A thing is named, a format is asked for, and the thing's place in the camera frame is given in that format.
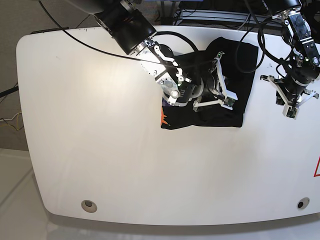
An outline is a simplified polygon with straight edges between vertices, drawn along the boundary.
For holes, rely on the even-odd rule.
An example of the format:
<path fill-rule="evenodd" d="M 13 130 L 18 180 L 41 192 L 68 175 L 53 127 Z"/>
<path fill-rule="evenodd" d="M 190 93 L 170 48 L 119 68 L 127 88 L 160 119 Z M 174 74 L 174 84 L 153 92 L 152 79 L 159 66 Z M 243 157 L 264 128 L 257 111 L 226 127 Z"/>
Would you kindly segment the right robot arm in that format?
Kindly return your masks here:
<path fill-rule="evenodd" d="M 93 16 L 127 55 L 136 55 L 142 68 L 154 77 L 170 106 L 185 107 L 193 103 L 193 111 L 201 107 L 220 105 L 232 110 L 238 100 L 229 91 L 223 75 L 223 51 L 211 57 L 204 67 L 195 62 L 184 67 L 166 45 L 154 41 L 156 35 L 173 35 L 193 49 L 198 60 L 199 50 L 188 38 L 176 32 L 158 32 L 129 0 L 71 0 L 71 5 Z"/>

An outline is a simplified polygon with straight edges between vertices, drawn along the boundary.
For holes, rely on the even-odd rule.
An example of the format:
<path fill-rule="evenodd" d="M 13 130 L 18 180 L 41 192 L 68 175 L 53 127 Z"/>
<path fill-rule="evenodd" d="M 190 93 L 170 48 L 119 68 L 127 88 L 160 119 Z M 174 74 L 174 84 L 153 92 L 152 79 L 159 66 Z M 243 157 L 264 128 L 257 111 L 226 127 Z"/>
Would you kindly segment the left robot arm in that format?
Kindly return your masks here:
<path fill-rule="evenodd" d="M 254 17 L 258 28 L 258 44 L 262 55 L 283 67 L 286 75 L 278 79 L 263 75 L 261 79 L 275 87 L 276 104 L 284 106 L 286 117 L 293 118 L 303 103 L 319 96 L 308 90 L 307 86 L 320 78 L 320 54 L 311 28 L 300 12 L 302 4 L 299 0 L 267 0 L 265 5 L 271 16 L 262 22 Z M 276 18 L 281 20 L 281 37 L 290 46 L 287 58 L 277 58 L 266 49 L 263 30 Z"/>

